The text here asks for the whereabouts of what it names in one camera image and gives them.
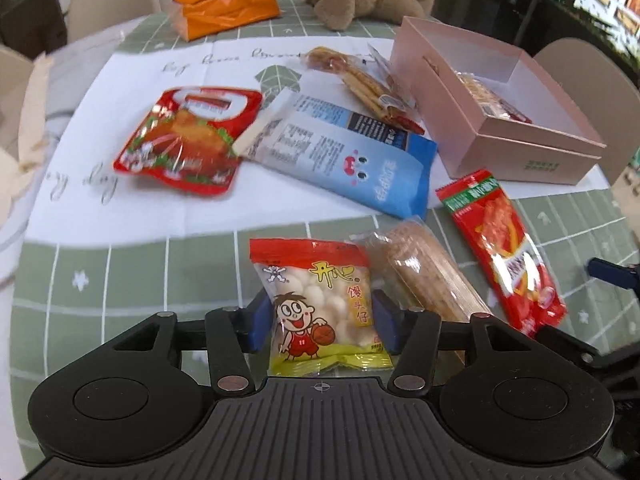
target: ribbed black surface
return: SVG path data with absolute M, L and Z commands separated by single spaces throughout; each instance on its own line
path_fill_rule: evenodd
M 547 468 L 492 462 L 454 441 L 425 402 L 394 397 L 375 379 L 271 378 L 258 394 L 219 402 L 202 430 L 165 456 L 115 468 L 54 458 L 30 478 L 613 480 L 616 476 L 592 459 Z

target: beige chair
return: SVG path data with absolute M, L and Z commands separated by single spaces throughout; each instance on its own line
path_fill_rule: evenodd
M 18 159 L 18 126 L 33 63 L 0 45 L 0 149 Z
M 69 43 L 155 12 L 160 12 L 159 0 L 71 0 L 67 17 Z
M 640 92 L 612 60 L 582 40 L 557 40 L 535 59 L 606 143 L 600 167 L 609 183 L 615 183 L 640 146 Z

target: cartoon basketball player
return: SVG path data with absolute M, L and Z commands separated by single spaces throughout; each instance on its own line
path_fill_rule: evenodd
M 280 352 L 289 354 L 287 361 L 293 361 L 302 354 L 312 358 L 318 357 L 318 345 L 312 339 L 311 331 L 313 325 L 326 325 L 326 321 L 321 317 L 313 319 L 315 308 L 306 304 L 304 296 L 294 292 L 277 295 L 273 304 L 276 307 L 278 322 L 285 331 Z

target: open cardboard box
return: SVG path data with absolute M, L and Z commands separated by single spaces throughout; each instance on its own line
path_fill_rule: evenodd
M 577 184 L 606 145 L 549 74 L 522 49 L 461 28 L 405 18 L 391 66 L 411 90 L 451 178 Z M 533 124 L 486 115 L 456 72 L 472 73 Z

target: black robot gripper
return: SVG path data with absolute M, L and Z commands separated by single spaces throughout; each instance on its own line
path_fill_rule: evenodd
M 200 321 L 161 312 L 47 378 L 28 410 L 46 459 L 29 478 L 617 478 L 594 458 L 614 417 L 607 389 L 495 317 L 407 315 L 386 385 L 269 377 L 256 387 L 243 353 L 265 343 L 271 312 L 264 292 Z M 376 328 L 405 315 L 375 294 Z M 211 386 L 180 371 L 181 352 L 199 349 Z M 434 386 L 445 350 L 463 352 L 465 368 Z

